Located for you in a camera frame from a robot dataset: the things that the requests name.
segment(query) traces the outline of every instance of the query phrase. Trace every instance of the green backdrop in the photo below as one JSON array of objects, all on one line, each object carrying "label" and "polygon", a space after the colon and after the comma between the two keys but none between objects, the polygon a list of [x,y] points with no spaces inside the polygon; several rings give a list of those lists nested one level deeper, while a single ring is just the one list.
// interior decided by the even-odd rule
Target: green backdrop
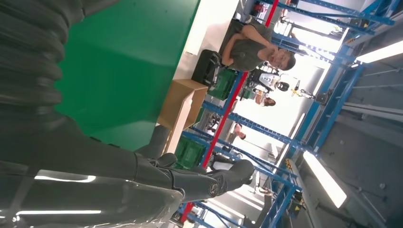
[{"label": "green backdrop", "polygon": [[149,143],[199,0],[122,0],[75,25],[58,110],[128,150]]}]

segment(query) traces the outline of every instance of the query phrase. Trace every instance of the man's arm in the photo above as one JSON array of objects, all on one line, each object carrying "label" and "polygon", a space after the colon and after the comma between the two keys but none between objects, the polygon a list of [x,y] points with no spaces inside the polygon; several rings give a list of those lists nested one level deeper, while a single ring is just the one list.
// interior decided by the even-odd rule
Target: man's arm
[{"label": "man's arm", "polygon": [[234,47],[235,42],[240,39],[244,39],[244,37],[241,34],[237,33],[234,34],[228,41],[227,45],[224,48],[224,51],[222,52],[222,64],[230,66],[234,63],[234,59],[231,58],[231,50]]},{"label": "man's arm", "polygon": [[268,40],[266,40],[257,30],[253,25],[245,25],[242,30],[241,34],[248,38],[251,39],[255,42],[260,43],[261,45],[264,45],[266,47],[275,47],[272,45]]}]

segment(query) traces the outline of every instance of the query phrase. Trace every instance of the gray t-shirt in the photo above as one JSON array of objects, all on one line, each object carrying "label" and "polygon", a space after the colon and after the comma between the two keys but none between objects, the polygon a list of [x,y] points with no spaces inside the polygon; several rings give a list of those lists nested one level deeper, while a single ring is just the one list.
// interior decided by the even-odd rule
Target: gray t-shirt
[{"label": "gray t-shirt", "polygon": [[[253,25],[258,33],[262,35],[267,41],[271,42],[272,29],[260,24],[253,20],[250,25]],[[233,21],[230,25],[229,31],[221,46],[221,54],[227,45],[229,39],[235,34],[239,33],[242,29],[240,22]],[[234,47],[231,50],[230,57],[234,60],[234,63],[229,68],[238,71],[252,71],[256,69],[258,65],[264,61],[258,58],[258,52],[264,49],[265,46],[261,45],[250,39],[238,40],[235,42]]]}]

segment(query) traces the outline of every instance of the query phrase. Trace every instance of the red pole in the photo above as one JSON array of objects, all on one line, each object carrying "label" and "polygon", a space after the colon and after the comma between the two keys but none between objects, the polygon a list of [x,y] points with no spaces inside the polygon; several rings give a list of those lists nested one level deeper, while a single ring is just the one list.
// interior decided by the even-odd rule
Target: red pole
[{"label": "red pole", "polygon": [[[274,0],[274,3],[273,3],[273,5],[272,5],[271,10],[270,10],[270,13],[269,13],[269,17],[268,17],[268,19],[267,19],[267,21],[266,21],[266,24],[265,24],[266,27],[268,27],[268,26],[270,25],[271,19],[273,19],[274,11],[275,11],[276,8],[277,8],[278,1],[279,1],[279,0]],[[229,103],[229,105],[228,105],[228,108],[227,108],[227,110],[225,110],[224,116],[222,116],[222,118],[221,118],[220,125],[219,125],[218,128],[217,128],[217,131],[216,131],[216,133],[215,133],[215,135],[214,135],[213,141],[211,142],[209,151],[207,152],[206,158],[204,159],[203,168],[206,168],[206,166],[207,166],[207,164],[208,164],[208,162],[209,162],[209,159],[210,159],[210,157],[211,157],[211,155],[212,155],[212,153],[213,153],[215,144],[217,143],[218,138],[219,138],[219,136],[220,136],[220,133],[221,133],[221,131],[222,131],[222,128],[224,127],[224,123],[225,123],[225,121],[227,120],[228,116],[230,115],[232,106],[234,105],[235,100],[237,99],[237,95],[239,94],[240,90],[242,89],[243,83],[245,82],[245,80],[246,80],[247,77],[248,77],[248,73],[247,73],[247,72],[244,72],[243,75],[242,75],[242,78],[241,78],[241,80],[240,80],[240,83],[238,84],[238,86],[237,86],[236,89],[235,89],[234,96],[231,97],[231,100],[230,100],[230,103]],[[192,211],[193,206],[194,206],[194,205],[193,205],[192,203],[187,203],[187,204],[186,204],[186,207],[185,207],[185,209],[183,210],[183,215],[182,215],[182,217],[181,217],[181,222],[185,222],[185,221],[186,221],[186,218],[187,218],[188,214]]]},{"label": "red pole", "polygon": [[279,2],[279,0],[274,0],[273,5],[271,6],[271,10],[270,10],[270,13],[269,13],[269,17],[267,18],[266,24],[265,24],[266,27],[269,27],[269,26],[270,26],[270,22],[271,22],[271,20],[273,19],[274,11],[276,11],[278,2]]}]

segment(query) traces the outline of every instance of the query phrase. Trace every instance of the ceiling light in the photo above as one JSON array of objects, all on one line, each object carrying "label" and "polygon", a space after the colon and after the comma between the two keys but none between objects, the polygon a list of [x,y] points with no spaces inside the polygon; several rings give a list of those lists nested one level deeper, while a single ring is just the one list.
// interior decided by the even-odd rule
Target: ceiling light
[{"label": "ceiling light", "polygon": [[403,41],[394,43],[387,47],[380,48],[376,51],[357,57],[358,61],[364,63],[372,63],[384,58],[395,56],[403,53]]},{"label": "ceiling light", "polygon": [[340,208],[347,199],[347,195],[313,154],[305,151],[303,156],[330,199],[337,208]]}]

